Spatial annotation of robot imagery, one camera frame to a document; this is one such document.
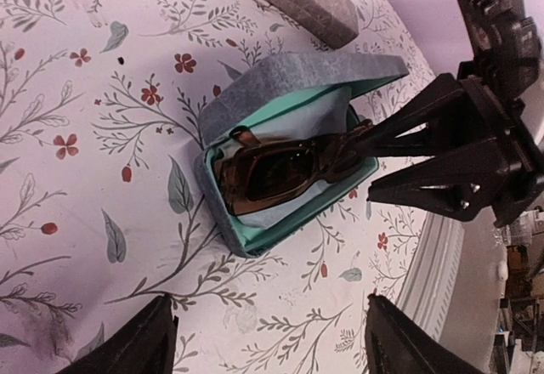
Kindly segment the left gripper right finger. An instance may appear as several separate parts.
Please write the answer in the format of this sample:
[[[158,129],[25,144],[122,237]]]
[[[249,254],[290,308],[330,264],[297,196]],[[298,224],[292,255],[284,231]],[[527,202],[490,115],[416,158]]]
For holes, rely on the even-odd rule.
[[[371,294],[365,326],[365,351],[370,373],[479,373],[435,342],[384,296]]]

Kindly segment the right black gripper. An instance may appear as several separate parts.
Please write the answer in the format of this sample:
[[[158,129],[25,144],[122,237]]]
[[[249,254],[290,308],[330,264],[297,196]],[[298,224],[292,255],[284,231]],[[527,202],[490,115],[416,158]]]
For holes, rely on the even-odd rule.
[[[355,138],[348,157],[437,156],[375,180],[368,200],[462,222],[490,206],[501,228],[543,192],[543,68],[528,86],[507,70],[507,79],[493,88],[468,61],[459,65],[457,77],[438,75],[399,111]],[[468,91],[495,141],[467,139]]]

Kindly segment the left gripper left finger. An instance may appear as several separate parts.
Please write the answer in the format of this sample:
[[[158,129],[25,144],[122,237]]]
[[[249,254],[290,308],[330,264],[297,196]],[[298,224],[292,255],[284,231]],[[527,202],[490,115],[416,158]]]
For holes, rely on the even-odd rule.
[[[155,297],[105,343],[64,373],[171,373],[179,319],[172,297]]]

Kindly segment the small blue cleaning cloth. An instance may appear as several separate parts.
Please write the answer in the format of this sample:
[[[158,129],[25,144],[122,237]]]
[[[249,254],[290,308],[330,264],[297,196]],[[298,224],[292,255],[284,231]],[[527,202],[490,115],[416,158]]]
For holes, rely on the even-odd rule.
[[[233,127],[229,131],[227,139],[218,144],[214,162],[217,159],[232,157],[242,147],[240,142],[230,136],[233,129],[239,126],[250,128],[261,141],[308,139],[322,134],[347,132],[350,98],[351,89],[348,86],[340,86],[332,90],[309,90],[280,97],[276,100],[281,108],[277,115],[270,118],[250,116],[245,123]],[[301,196],[291,201],[241,216],[233,216],[228,213],[219,188],[218,191],[230,217],[252,228],[267,229],[280,223],[292,213],[306,209],[314,201],[325,196],[333,185],[325,181],[318,181]]]

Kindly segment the blue glasses case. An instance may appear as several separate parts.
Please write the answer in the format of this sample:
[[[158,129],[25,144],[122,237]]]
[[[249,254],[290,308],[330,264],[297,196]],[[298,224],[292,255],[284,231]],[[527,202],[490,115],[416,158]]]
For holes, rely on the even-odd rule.
[[[232,253],[262,255],[377,170],[351,103],[407,73],[396,55],[275,54],[201,111],[195,176]]]

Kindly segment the brown sunglasses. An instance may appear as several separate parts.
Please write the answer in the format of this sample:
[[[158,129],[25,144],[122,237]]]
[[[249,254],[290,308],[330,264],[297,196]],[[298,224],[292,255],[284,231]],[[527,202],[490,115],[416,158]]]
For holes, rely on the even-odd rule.
[[[318,181],[345,180],[366,159],[350,159],[350,143],[372,127],[372,120],[365,119],[344,133],[267,141],[259,140],[249,127],[233,129],[230,136],[242,147],[213,163],[228,213],[241,216],[266,210],[301,196]]]

